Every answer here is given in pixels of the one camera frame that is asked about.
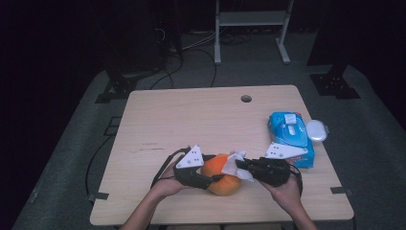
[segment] wooden table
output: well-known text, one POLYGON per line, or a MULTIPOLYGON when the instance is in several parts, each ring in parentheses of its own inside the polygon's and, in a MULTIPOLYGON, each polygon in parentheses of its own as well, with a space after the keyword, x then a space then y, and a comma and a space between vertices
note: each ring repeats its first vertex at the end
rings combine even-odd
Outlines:
MULTIPOLYGON (((120 128, 90 217, 94 225, 123 224, 147 193, 168 155, 199 144, 205 154, 246 150, 246 158, 263 156, 270 144, 267 122, 274 111, 310 116, 293 85, 134 91, 120 128), (247 95, 252 101, 245 103, 247 95)), ((314 168, 301 169, 303 203, 314 220, 351 219, 341 183, 323 144, 314 144, 314 168)), ((289 215, 258 182, 243 181, 229 196, 191 189, 163 200, 152 224, 290 221, 289 215)))

